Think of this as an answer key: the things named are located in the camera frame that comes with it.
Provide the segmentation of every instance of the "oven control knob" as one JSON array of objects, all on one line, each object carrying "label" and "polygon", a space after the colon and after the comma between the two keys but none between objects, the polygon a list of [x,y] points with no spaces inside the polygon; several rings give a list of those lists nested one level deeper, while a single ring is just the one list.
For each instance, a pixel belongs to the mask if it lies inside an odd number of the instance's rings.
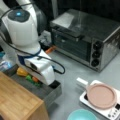
[{"label": "oven control knob", "polygon": [[99,49],[101,49],[101,47],[102,47],[102,44],[101,44],[101,42],[99,42],[99,41],[97,41],[97,42],[93,45],[94,50],[99,50]]},{"label": "oven control knob", "polygon": [[99,57],[100,57],[100,52],[95,51],[95,52],[92,54],[92,57],[93,57],[93,58],[99,58]]},{"label": "oven control knob", "polygon": [[94,60],[92,61],[91,65],[92,65],[93,67],[98,66],[98,65],[99,65],[99,60],[94,59]]}]

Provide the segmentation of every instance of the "black cable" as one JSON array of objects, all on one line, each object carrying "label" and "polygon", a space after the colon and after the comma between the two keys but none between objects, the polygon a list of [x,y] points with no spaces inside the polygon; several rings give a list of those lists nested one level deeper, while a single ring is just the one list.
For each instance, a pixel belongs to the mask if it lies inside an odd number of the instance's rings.
[{"label": "black cable", "polygon": [[[35,3],[28,3],[28,4],[24,4],[24,5],[19,5],[19,6],[13,7],[13,8],[11,8],[11,9],[9,9],[8,11],[6,11],[6,12],[0,17],[0,19],[2,20],[2,18],[3,18],[8,12],[10,12],[11,10],[15,10],[15,9],[17,9],[17,8],[19,8],[19,7],[27,6],[27,5],[30,5],[30,4],[35,4]],[[25,52],[25,51],[22,51],[22,50],[19,50],[19,49],[13,47],[10,43],[7,43],[7,42],[6,42],[5,38],[2,36],[1,33],[0,33],[0,35],[1,35],[2,39],[3,39],[3,41],[4,41],[8,46],[10,46],[11,48],[13,48],[13,49],[15,49],[15,50],[17,50],[17,51],[19,51],[19,52],[21,52],[21,53],[34,56],[34,54],[31,54],[31,53],[28,53],[28,52]],[[65,73],[65,67],[64,67],[62,64],[60,64],[59,62],[57,62],[57,61],[55,61],[55,60],[52,60],[52,59],[49,59],[49,58],[46,58],[46,57],[43,57],[43,56],[38,56],[38,55],[37,55],[37,57],[43,58],[43,59],[46,59],[46,60],[50,60],[50,61],[58,64],[59,66],[61,66],[61,67],[63,68],[63,72],[60,72],[60,71],[54,69],[55,72],[57,72],[57,73],[59,73],[59,74],[64,74],[64,73]]]}]

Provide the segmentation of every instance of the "oven top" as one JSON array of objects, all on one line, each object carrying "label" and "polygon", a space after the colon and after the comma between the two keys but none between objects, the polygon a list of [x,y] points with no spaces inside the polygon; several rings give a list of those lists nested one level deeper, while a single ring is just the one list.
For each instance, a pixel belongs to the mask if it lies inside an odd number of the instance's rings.
[{"label": "oven top", "polygon": [[70,9],[51,21],[51,27],[53,26],[73,37],[85,35],[104,41],[120,26],[120,23]]}]

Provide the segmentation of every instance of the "bowl rim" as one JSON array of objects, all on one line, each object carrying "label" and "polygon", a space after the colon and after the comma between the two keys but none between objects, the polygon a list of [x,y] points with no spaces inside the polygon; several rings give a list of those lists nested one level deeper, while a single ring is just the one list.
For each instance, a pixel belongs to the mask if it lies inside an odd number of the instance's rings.
[{"label": "bowl rim", "polygon": [[71,116],[73,113],[77,112],[77,111],[86,111],[86,112],[89,112],[89,113],[91,113],[91,114],[93,115],[93,117],[95,117],[95,120],[97,120],[97,117],[96,117],[91,111],[86,110],[86,109],[77,109],[77,110],[71,112],[70,115],[68,116],[67,120],[69,120],[69,119],[70,119],[70,116]]}]

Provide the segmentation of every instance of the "oven handle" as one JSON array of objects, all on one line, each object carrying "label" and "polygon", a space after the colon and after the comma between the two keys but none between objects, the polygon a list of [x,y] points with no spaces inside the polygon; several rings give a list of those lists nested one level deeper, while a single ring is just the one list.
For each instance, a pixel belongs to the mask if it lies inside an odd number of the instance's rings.
[{"label": "oven handle", "polygon": [[53,28],[52,28],[52,32],[55,33],[55,34],[61,35],[61,36],[63,36],[63,37],[66,37],[66,38],[68,38],[68,39],[70,39],[70,40],[76,41],[76,42],[77,42],[77,41],[80,41],[80,40],[86,41],[86,42],[88,42],[88,43],[91,43],[91,42],[92,42],[91,40],[87,39],[87,37],[84,36],[84,35],[80,35],[79,37],[73,37],[73,36],[71,36],[71,35],[62,33],[62,32],[59,31],[59,30],[55,30],[55,29],[53,29]]}]

